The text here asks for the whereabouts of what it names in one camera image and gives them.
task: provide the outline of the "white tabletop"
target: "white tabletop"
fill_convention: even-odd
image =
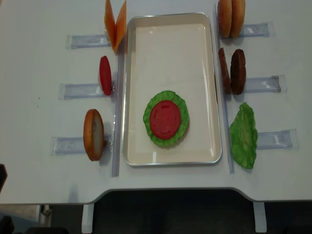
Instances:
[[[273,21],[275,37],[221,44],[228,64],[231,53],[241,48],[246,55],[248,77],[285,75],[288,91],[246,94],[243,100],[233,98],[228,102],[229,122],[240,103],[247,101],[255,112],[259,132],[296,128],[299,149],[257,151],[254,169],[246,172],[234,164],[234,174],[229,173],[225,150],[222,159],[210,166],[132,168],[121,158],[119,177],[111,178],[111,156],[91,162],[86,155],[52,156],[49,152],[51,137],[82,136],[89,109],[98,109],[107,132],[111,131],[113,110],[109,99],[57,99],[60,83],[97,82],[103,55],[110,60],[113,73],[117,71],[117,57],[109,47],[65,49],[67,35],[103,34],[104,0],[3,0],[0,163],[5,164],[8,178],[0,203],[90,203],[112,190],[159,188],[232,188],[258,201],[311,200],[312,157],[308,146],[312,138],[312,1],[246,2],[245,23]],[[123,0],[112,1],[115,18],[122,4]],[[127,20],[144,15],[204,12],[212,24],[213,7],[212,0],[129,0]]]

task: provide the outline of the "red tomato slice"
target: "red tomato slice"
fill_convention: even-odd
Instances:
[[[172,101],[157,103],[150,114],[150,126],[152,133],[163,140],[174,136],[180,127],[181,113],[177,105]]]
[[[101,58],[99,63],[99,79],[101,81],[101,86],[103,92],[106,96],[112,93],[112,73],[111,66],[106,56]]]

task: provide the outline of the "plastic holder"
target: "plastic holder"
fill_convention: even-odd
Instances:
[[[273,22],[257,23],[257,24],[244,24],[242,31],[238,35],[239,38],[252,38],[252,37],[274,37],[275,31]]]
[[[214,5],[214,35],[215,35],[215,46],[217,52],[220,49],[220,34],[219,27],[217,24],[217,13],[216,13],[216,5]],[[273,35],[273,25],[272,23],[265,23],[266,27],[269,29],[269,34],[266,36]],[[264,34],[256,34],[250,33],[249,37],[264,37]],[[228,155],[228,164],[229,164],[229,172],[230,174],[234,173],[234,162],[232,157],[232,149],[231,149],[231,137],[230,137],[230,125],[228,122],[228,112],[227,112],[227,104],[226,104],[226,93],[223,89],[223,79],[220,68],[220,61],[217,58],[218,63],[218,74],[220,81],[220,91],[221,91],[221,102],[222,102],[222,112],[223,112],[223,123],[225,125],[225,142],[222,144],[226,145],[226,152]],[[263,92],[286,92],[287,86],[285,83],[285,76],[272,76],[267,78],[248,78],[246,79],[246,85],[244,89],[244,93],[263,93]],[[296,129],[290,129],[280,132],[267,132],[267,133],[258,133],[258,141],[257,141],[257,150],[269,150],[269,149],[295,149],[298,148],[298,140]]]
[[[125,53],[126,53],[127,39],[124,37],[118,48],[118,72],[116,80],[116,109],[114,116],[114,145],[113,145],[113,158],[111,177],[119,176],[119,164],[120,164],[120,144],[121,144],[121,120],[122,120],[122,101],[123,101],[123,82],[124,82],[124,69],[125,69]]]
[[[218,20],[217,20],[217,14],[216,14],[216,6],[214,5],[214,39],[215,39],[215,46],[216,46],[216,52],[218,53],[220,49],[220,39],[219,39],[219,27],[218,27]],[[220,68],[220,61],[219,56],[217,56],[217,70],[219,71],[219,82],[220,82],[220,96],[221,96],[221,105],[222,105],[222,113],[223,113],[223,124],[224,124],[224,133],[225,133],[225,141],[222,141],[222,145],[226,146],[226,153],[228,155],[228,164],[229,164],[229,172],[234,173],[234,163],[233,163],[233,157],[232,157],[232,149],[231,149],[231,138],[230,138],[230,128],[229,128],[229,122],[228,122],[228,110],[226,106],[226,93],[224,90],[224,84],[222,79],[222,73]]]
[[[112,149],[111,135],[104,136],[106,142],[104,153],[110,152]],[[51,155],[80,155],[85,154],[83,137],[52,137]]]
[[[258,133],[257,150],[299,148],[297,130]]]
[[[68,35],[66,49],[80,49],[110,46],[106,35]]]
[[[285,76],[272,76],[264,78],[248,78],[244,88],[244,93],[281,93],[286,92]]]
[[[102,98],[112,97],[114,95],[114,82],[112,82],[113,92],[110,96],[106,96],[99,84],[60,84],[58,90],[58,98],[77,99],[77,98]]]

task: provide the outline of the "floor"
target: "floor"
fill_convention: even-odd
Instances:
[[[25,218],[35,219],[37,208],[37,205],[0,205],[0,212],[17,214]]]
[[[312,225],[312,202],[265,203],[269,234]],[[82,206],[53,206],[51,226],[81,233]],[[253,203],[231,190],[112,192],[95,204],[94,234],[253,234]]]

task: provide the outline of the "lettuce leaf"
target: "lettuce leaf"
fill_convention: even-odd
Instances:
[[[257,157],[258,131],[255,128],[254,111],[243,103],[230,126],[233,159],[243,168],[252,169]]]
[[[167,140],[163,140],[163,139],[156,137],[152,133],[151,126],[150,126],[150,115],[151,115],[151,111],[153,107],[157,103],[161,101],[165,101],[165,100],[170,100],[174,102],[179,108],[180,114],[181,114],[181,123],[180,123],[179,129],[177,130],[177,132],[172,138],[167,139]],[[189,112],[187,110],[185,101],[182,98],[180,98],[179,95],[177,95],[173,91],[169,91],[169,90],[163,91],[159,94],[156,94],[147,104],[144,115],[143,115],[143,122],[145,124],[147,135],[151,138],[152,142],[154,142],[158,146],[164,146],[164,147],[171,146],[171,145],[174,145],[178,140],[180,140],[185,134],[189,126]]]

